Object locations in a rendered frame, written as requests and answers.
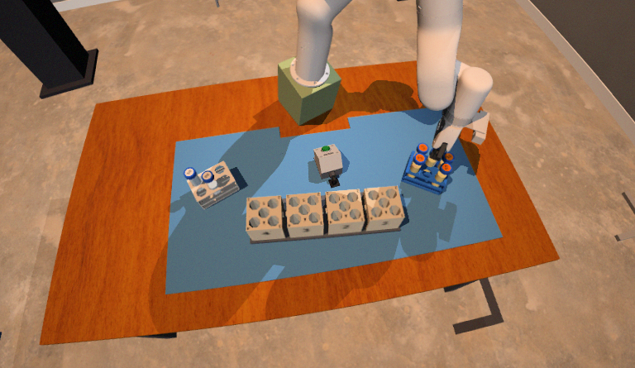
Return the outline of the blue tube rack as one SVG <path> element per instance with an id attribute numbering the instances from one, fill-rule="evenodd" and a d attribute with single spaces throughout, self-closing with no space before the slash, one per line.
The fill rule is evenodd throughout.
<path id="1" fill-rule="evenodd" d="M 429 166 L 427 166 L 424 163 L 422 165 L 422 167 L 420 168 L 420 170 L 417 173 L 414 173 L 414 172 L 412 172 L 409 169 L 410 165 L 411 165 L 411 163 L 413 161 L 414 153 L 412 153 L 411 156 L 410 156 L 410 159 L 408 159 L 408 163 L 406 165 L 405 171 L 403 173 L 403 178 L 401 179 L 401 181 L 403 181 L 404 183 L 416 186 L 416 187 L 418 187 L 420 189 L 425 189 L 425 190 L 427 190 L 429 192 L 432 192 L 434 194 L 438 194 L 439 195 L 442 192 L 442 190 L 446 187 L 446 182 L 447 182 L 447 178 L 448 178 L 448 176 L 447 176 L 442 182 L 438 182 L 435 179 L 435 174 L 437 174 L 437 172 L 439 170 L 437 168 L 437 166 L 440 163 L 440 161 L 438 161 L 433 167 L 429 167 Z M 427 171 L 424 171 L 424 170 L 430 170 L 431 173 L 428 173 Z M 417 177 L 415 177 L 416 178 L 415 179 L 415 178 L 407 176 L 407 174 L 411 174 L 411 175 L 414 175 L 414 176 L 417 176 Z M 432 185 L 432 182 L 434 184 L 441 185 L 440 188 L 438 188 L 437 186 Z"/>

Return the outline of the conical tube with pink liquid and blue cap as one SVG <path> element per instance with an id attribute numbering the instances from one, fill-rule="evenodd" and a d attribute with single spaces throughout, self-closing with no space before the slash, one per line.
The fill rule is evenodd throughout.
<path id="1" fill-rule="evenodd" d="M 417 153 L 421 153 L 421 154 L 426 155 L 426 154 L 427 154 L 427 152 L 428 152 L 428 150 L 429 150 L 429 147 L 428 147 L 428 145 L 427 145 L 427 144 L 425 144 L 425 143 L 420 143 L 420 144 L 418 144 L 418 147 L 417 147 L 417 150 L 416 150 L 416 152 L 415 152 L 415 155 L 416 155 Z"/>

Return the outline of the light blue bench mat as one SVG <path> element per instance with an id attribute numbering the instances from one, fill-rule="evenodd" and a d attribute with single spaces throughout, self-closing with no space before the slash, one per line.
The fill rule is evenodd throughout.
<path id="1" fill-rule="evenodd" d="M 349 129 L 280 138 L 279 127 L 176 141 L 165 294 L 279 280 L 374 264 L 501 238 L 459 138 L 446 187 L 401 181 L 418 144 L 429 150 L 442 110 L 348 117 Z M 321 179 L 313 149 L 341 152 L 339 183 Z M 239 190 L 203 210 L 184 177 L 225 161 Z M 398 186 L 398 232 L 250 244 L 246 199 Z"/>

